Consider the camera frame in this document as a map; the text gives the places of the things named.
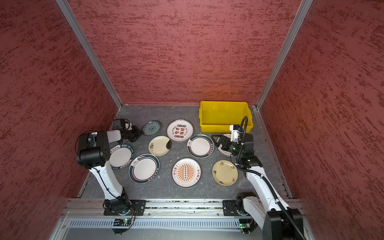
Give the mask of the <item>blue floral plate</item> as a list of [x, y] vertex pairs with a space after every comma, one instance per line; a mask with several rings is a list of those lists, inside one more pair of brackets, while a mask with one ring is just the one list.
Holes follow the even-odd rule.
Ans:
[[142, 128], [143, 135], [146, 137], [156, 135], [161, 130], [161, 126], [159, 121], [149, 121]]

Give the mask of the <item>wide green rim lettered plate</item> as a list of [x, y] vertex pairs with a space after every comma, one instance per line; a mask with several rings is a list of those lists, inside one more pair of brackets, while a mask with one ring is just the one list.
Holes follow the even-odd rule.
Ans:
[[112, 170], [121, 170], [129, 167], [135, 159], [135, 148], [129, 144], [120, 144], [110, 150], [110, 165]]

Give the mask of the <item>cream plate green patch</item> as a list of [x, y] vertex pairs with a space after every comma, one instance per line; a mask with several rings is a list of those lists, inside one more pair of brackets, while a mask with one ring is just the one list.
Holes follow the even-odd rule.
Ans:
[[149, 143], [149, 152], [157, 157], [167, 154], [172, 146], [171, 140], [166, 136], [153, 138]]

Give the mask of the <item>green red rim plate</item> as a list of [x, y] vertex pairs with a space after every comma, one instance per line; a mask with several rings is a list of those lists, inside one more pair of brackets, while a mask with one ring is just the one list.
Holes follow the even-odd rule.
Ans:
[[143, 184], [153, 180], [159, 170], [159, 159], [151, 154], [143, 154], [131, 162], [129, 166], [129, 176], [133, 182]]

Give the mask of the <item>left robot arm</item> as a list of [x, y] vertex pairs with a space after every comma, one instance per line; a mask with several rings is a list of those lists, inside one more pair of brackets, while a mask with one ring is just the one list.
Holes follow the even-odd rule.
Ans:
[[129, 120], [115, 119], [111, 131], [85, 131], [75, 143], [78, 164], [94, 175], [103, 190], [105, 215], [124, 216], [135, 211], [124, 187], [113, 173], [110, 143], [123, 140], [134, 142], [142, 135], [143, 131]]

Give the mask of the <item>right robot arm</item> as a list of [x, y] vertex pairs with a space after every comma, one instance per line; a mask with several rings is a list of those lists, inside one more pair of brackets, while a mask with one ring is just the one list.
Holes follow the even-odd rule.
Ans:
[[256, 190], [256, 197], [238, 195], [238, 212], [252, 217], [262, 230], [264, 240], [304, 240], [303, 216], [283, 200], [268, 179], [255, 155], [253, 136], [245, 134], [232, 141], [224, 135], [213, 135], [212, 139], [218, 149], [236, 158], [235, 167], [244, 173]]

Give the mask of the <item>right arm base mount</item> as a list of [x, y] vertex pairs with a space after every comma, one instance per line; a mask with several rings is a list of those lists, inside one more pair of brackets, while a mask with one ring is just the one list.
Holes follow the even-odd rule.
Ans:
[[235, 200], [223, 200], [223, 213], [227, 217], [248, 216], [248, 213], [239, 210], [237, 201]]

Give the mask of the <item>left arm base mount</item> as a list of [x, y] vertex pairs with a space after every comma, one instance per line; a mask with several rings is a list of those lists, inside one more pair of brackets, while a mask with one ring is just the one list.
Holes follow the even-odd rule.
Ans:
[[113, 211], [106, 207], [105, 204], [103, 204], [104, 207], [104, 216], [142, 216], [144, 214], [144, 210], [146, 207], [146, 200], [130, 200], [131, 206], [129, 208], [124, 209], [124, 214], [119, 211]]

